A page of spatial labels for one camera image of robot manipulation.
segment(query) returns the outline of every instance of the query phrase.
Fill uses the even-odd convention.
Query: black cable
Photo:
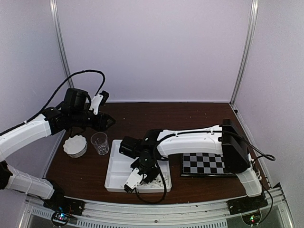
[[[273,162],[276,160],[275,156],[273,156],[271,154],[264,154],[257,147],[255,147],[249,141],[247,141],[244,137],[239,136],[238,134],[235,134],[233,132],[222,131],[222,133],[230,134],[231,136],[239,138],[240,140],[242,140],[243,142],[245,142],[248,146],[250,146],[252,149],[254,149],[256,152],[258,152],[259,154],[261,154],[264,158],[266,158],[266,159],[268,159],[270,161],[273,161]]]
[[[273,205],[274,205],[274,198],[272,197],[272,195],[270,194],[270,192],[264,187],[263,183],[261,183],[261,185],[262,185],[262,188],[263,188],[263,189],[268,193],[268,195],[270,196],[270,199],[271,199],[271,206],[270,206],[270,209],[269,209],[268,213],[265,215],[265,217],[264,217],[261,221],[258,222],[258,225],[265,221],[265,219],[266,219],[266,218],[268,217],[268,215],[270,214],[271,209],[272,209],[272,207],[273,207]]]
[[[154,159],[155,159],[155,165],[156,165],[157,169],[158,169],[159,172],[160,172],[160,176],[161,176],[161,180],[162,180],[162,184],[163,184],[163,195],[162,195],[161,199],[158,200],[158,201],[155,201],[155,202],[147,201],[147,200],[145,200],[145,199],[143,199],[143,198],[140,197],[139,192],[138,192],[137,189],[135,188],[135,193],[136,193],[137,198],[138,198],[139,200],[141,200],[142,202],[144,202],[144,203],[148,203],[148,204],[157,204],[157,203],[162,202],[162,201],[166,198],[166,195],[167,195],[167,185],[166,185],[165,178],[163,177],[162,170],[161,170],[161,168],[160,168],[160,166],[159,166],[159,164],[158,164],[158,162],[157,162],[157,159],[156,159],[156,156],[155,156],[155,151],[156,151],[157,146],[158,146],[162,141],[164,141],[164,140],[166,140],[166,139],[168,139],[168,138],[171,138],[171,137],[173,137],[173,136],[175,136],[175,134],[166,135],[165,137],[163,137],[162,139],[160,139],[160,140],[156,143],[156,145],[154,146],[154,148],[153,148],[153,157],[154,157]]]
[[[53,92],[52,96],[49,98],[49,100],[47,101],[47,103],[40,109],[39,112],[37,112],[35,115],[33,115],[31,118],[29,118],[26,122],[22,122],[22,123],[19,123],[17,124],[16,126],[14,127],[11,127],[3,132],[0,133],[0,136],[18,128],[18,127],[21,127],[23,126],[25,123],[27,122],[30,122],[32,121],[33,119],[35,119],[47,106],[48,104],[51,102],[51,100],[54,98],[54,96],[56,95],[56,93],[59,91],[59,89],[72,77],[74,77],[75,75],[79,75],[79,74],[82,74],[82,73],[87,73],[87,72],[93,72],[93,73],[98,73],[98,74],[101,74],[103,76],[103,81],[101,83],[101,85],[99,86],[97,92],[95,95],[98,94],[99,90],[103,87],[104,83],[105,83],[105,75],[103,74],[103,72],[99,71],[99,70],[83,70],[83,71],[78,71],[78,72],[75,72],[73,74],[71,74],[69,77],[67,77],[58,87],[57,89]]]
[[[271,155],[271,154],[264,154],[264,153],[261,152],[257,147],[255,147],[255,146],[252,145],[249,141],[247,141],[244,137],[241,137],[241,136],[239,136],[238,134],[235,134],[235,133],[232,133],[232,132],[227,132],[227,131],[185,131],[185,132],[179,132],[179,133],[177,133],[177,134],[169,134],[169,135],[166,135],[165,137],[163,137],[162,139],[160,139],[160,140],[156,143],[156,145],[154,146],[154,148],[153,148],[153,156],[154,156],[154,159],[156,158],[156,156],[155,156],[156,148],[157,148],[157,146],[158,146],[162,141],[164,141],[164,140],[166,140],[166,139],[168,139],[168,138],[171,138],[171,137],[173,137],[173,136],[178,136],[178,135],[182,135],[182,134],[191,134],[191,133],[226,133],[226,134],[230,134],[230,135],[232,135],[232,136],[235,136],[235,137],[241,139],[241,140],[244,141],[248,146],[250,146],[251,148],[255,149],[259,154],[261,154],[261,156],[258,156],[255,160],[257,160],[257,159],[259,159],[259,158],[261,158],[261,157],[265,157],[265,158],[267,158],[267,159],[269,159],[269,160],[271,160],[271,161],[275,161],[275,160],[276,160],[276,158],[275,158],[273,155]],[[157,159],[155,159],[155,165],[156,165],[156,167],[158,168],[158,170],[159,170],[159,172],[160,172],[161,180],[162,180],[163,185],[164,185],[164,193],[163,193],[163,195],[162,195],[162,198],[161,198],[160,200],[158,200],[158,201],[155,201],[155,202],[151,202],[151,201],[144,200],[143,198],[140,197],[139,192],[138,192],[137,189],[135,188],[135,193],[136,193],[136,196],[138,197],[138,199],[140,199],[141,201],[143,201],[143,202],[145,202],[145,203],[149,203],[149,204],[157,204],[157,203],[162,202],[162,201],[165,199],[166,194],[167,194],[167,186],[166,186],[165,179],[164,179],[164,177],[163,177],[162,171],[161,171],[161,169],[160,169],[160,166],[159,166],[159,164],[158,164],[158,162],[157,162]],[[272,198],[270,192],[269,192],[268,190],[266,190],[266,191],[268,192],[268,194],[270,195],[270,197],[271,197],[271,199],[272,199],[272,201],[273,201],[273,198]]]
[[[51,210],[53,210],[52,207],[42,197],[38,196],[38,198],[41,199]]]
[[[264,158],[264,156],[263,156],[263,155],[257,156],[257,157],[252,161],[252,164],[255,164],[256,161],[257,161],[258,159],[260,159],[260,158]]]

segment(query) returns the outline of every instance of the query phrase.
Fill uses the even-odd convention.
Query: white wall
[[[0,1],[0,132],[35,114],[64,80],[48,0]],[[59,103],[67,87],[55,97]],[[7,162],[42,177],[58,135],[39,140]],[[0,227],[15,228],[25,195],[0,190]]]
[[[304,227],[304,1],[261,0],[237,108]]]
[[[228,102],[250,10],[250,0],[58,1],[71,71],[104,71],[112,102]],[[93,95],[97,79],[73,81]]]

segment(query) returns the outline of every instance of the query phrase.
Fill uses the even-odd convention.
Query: metal edge strip
[[[294,228],[295,222],[293,220],[287,201],[285,201],[285,204],[278,205],[278,208],[284,227]]]
[[[280,187],[269,190],[274,198],[274,205],[285,201]],[[104,223],[124,224],[131,226],[153,226],[157,220],[160,226],[189,225],[200,222],[210,222],[219,219],[228,219],[231,216],[227,206],[227,200],[208,201],[202,203],[167,204],[167,205],[132,205],[115,204],[98,201],[85,201],[83,215],[76,216],[79,220],[101,221]],[[28,196],[27,202],[36,208],[46,209],[43,202],[37,198]]]
[[[250,47],[251,47],[253,36],[254,36],[255,30],[256,30],[257,13],[258,13],[258,0],[252,0],[251,13],[250,13],[250,18],[249,18],[249,23],[248,23],[245,47],[244,47],[244,52],[243,52],[240,68],[238,71],[236,84],[235,84],[235,87],[234,87],[234,90],[232,93],[232,97],[230,100],[231,105],[234,105],[236,102],[237,95],[238,95],[238,92],[239,92],[239,89],[241,86],[241,82],[242,82],[242,79],[244,76],[244,72],[246,69]]]
[[[57,42],[58,42],[58,48],[59,48],[59,52],[60,52],[62,67],[63,67],[66,77],[69,77],[71,75],[71,72],[70,72],[70,68],[68,66],[68,62],[67,62],[67,55],[66,55],[63,38],[62,38],[62,33],[61,33],[61,28],[60,28],[60,23],[59,23],[57,0],[50,0],[50,7],[51,7],[51,13],[52,13],[54,26],[55,26],[55,32],[56,32],[56,36],[57,36]],[[68,80],[68,86],[70,88],[74,88],[72,79]]]
[[[17,228],[27,228],[29,224],[30,215],[33,211],[34,206],[23,203],[21,211],[23,211],[21,219],[17,225]]]

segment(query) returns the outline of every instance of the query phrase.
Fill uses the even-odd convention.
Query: robotic arm
[[[260,196],[262,186],[252,164],[247,145],[240,140],[241,134],[230,120],[222,125],[185,130],[150,130],[137,140],[126,136],[119,152],[136,159],[131,165],[133,171],[124,189],[132,192],[142,181],[152,182],[159,174],[155,159],[166,159],[177,153],[222,154],[226,169],[237,175],[249,197]]]
[[[54,135],[72,127],[91,127],[105,131],[115,124],[111,116],[99,113],[109,94],[106,91],[96,95],[91,101],[88,92],[69,88],[63,102],[57,107],[42,111],[32,121],[0,136],[0,189],[13,189],[35,195],[46,200],[48,207],[58,211],[64,208],[66,200],[63,190],[56,183],[33,177],[9,166],[5,159],[20,148],[44,137]]]

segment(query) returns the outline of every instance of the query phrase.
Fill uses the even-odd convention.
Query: wooden table
[[[149,129],[183,130],[204,128],[220,124],[223,119],[233,120],[240,127],[229,104],[224,103],[109,103],[101,111],[116,119],[116,124],[106,131],[109,143],[128,135],[143,138]],[[90,143],[95,131],[88,129],[82,135],[88,149],[84,156],[73,159],[63,152],[64,136],[47,173],[67,196],[112,203],[141,204],[135,194],[113,193],[105,189],[109,153],[98,155]],[[245,195],[238,178],[180,177],[181,156],[170,156],[172,189],[162,203],[188,203],[227,199]],[[162,193],[141,194],[156,201]]]

